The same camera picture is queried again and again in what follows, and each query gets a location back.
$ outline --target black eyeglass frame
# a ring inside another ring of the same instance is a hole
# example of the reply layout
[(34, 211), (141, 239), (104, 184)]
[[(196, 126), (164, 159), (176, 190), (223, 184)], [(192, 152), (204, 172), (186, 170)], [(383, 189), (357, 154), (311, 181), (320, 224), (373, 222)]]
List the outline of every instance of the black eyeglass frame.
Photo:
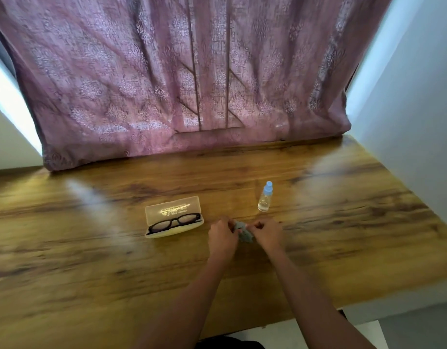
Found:
[[(180, 222), (180, 218), (185, 217), (185, 216), (187, 216), (187, 215), (194, 215), (194, 216), (196, 216), (196, 217), (195, 217), (194, 219), (192, 219), (191, 221), (189, 221), (189, 222), (185, 222), (185, 223)], [(172, 223), (173, 223), (173, 221), (177, 221), (177, 222), (178, 222), (178, 225), (174, 225), (174, 226), (173, 226), (173, 227), (175, 228), (175, 227), (182, 227), (182, 226), (184, 226), (184, 225), (189, 225), (189, 224), (196, 223), (199, 219), (201, 219), (201, 213), (188, 213), (188, 214), (180, 215), (179, 217), (176, 217), (176, 218), (166, 219), (166, 220), (164, 220), (164, 221), (160, 221), (160, 222), (157, 222), (157, 223), (154, 223), (153, 225), (151, 225), (151, 226), (148, 228), (149, 232), (148, 232), (146, 235), (156, 234), (156, 233), (160, 233), (160, 232), (162, 232), (162, 231), (166, 231), (166, 230), (168, 230), (168, 229), (171, 229), (171, 228), (172, 228)], [(155, 227), (157, 224), (161, 224), (161, 223), (163, 223), (163, 222), (169, 222), (169, 223), (168, 223), (168, 226), (165, 227), (165, 228), (163, 228), (163, 229), (159, 229), (159, 230), (153, 231), (154, 227)]]

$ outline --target eyeglasses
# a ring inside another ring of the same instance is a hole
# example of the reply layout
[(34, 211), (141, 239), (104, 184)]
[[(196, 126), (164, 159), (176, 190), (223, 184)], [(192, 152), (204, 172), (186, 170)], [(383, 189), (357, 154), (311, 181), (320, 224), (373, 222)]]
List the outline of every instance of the eyeglasses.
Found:
[[(196, 223), (199, 219), (201, 219), (200, 213), (184, 214), (177, 218), (167, 219), (165, 221), (157, 222), (157, 223), (151, 225), (148, 228), (148, 230), (149, 230), (148, 234), (159, 233), (161, 231), (165, 231), (165, 230), (177, 227), (177, 226), (193, 224), (193, 223)], [(178, 225), (172, 226), (174, 221), (176, 221), (178, 223)]]

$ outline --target forearm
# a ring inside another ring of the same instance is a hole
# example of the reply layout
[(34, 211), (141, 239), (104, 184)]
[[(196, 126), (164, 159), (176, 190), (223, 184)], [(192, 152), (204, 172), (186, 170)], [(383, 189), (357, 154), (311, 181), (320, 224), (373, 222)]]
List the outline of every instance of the forearm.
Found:
[(282, 250), (268, 254), (309, 349), (373, 349)]
[(209, 258), (198, 277), (148, 327), (135, 349), (194, 348), (225, 267), (224, 261)]

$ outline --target blue bottle cap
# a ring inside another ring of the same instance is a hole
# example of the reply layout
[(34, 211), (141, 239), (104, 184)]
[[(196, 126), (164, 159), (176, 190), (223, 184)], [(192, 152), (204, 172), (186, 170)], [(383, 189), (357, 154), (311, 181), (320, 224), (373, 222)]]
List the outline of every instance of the blue bottle cap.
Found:
[(273, 189), (274, 188), (272, 187), (272, 181), (267, 181), (267, 183), (264, 186), (264, 194), (271, 195)]

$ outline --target curtain fold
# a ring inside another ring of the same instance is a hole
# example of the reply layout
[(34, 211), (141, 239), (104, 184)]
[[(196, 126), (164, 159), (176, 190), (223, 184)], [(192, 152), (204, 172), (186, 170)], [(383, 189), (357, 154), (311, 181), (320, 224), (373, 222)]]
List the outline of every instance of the curtain fold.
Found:
[(390, 0), (0, 0), (49, 170), (350, 129)]

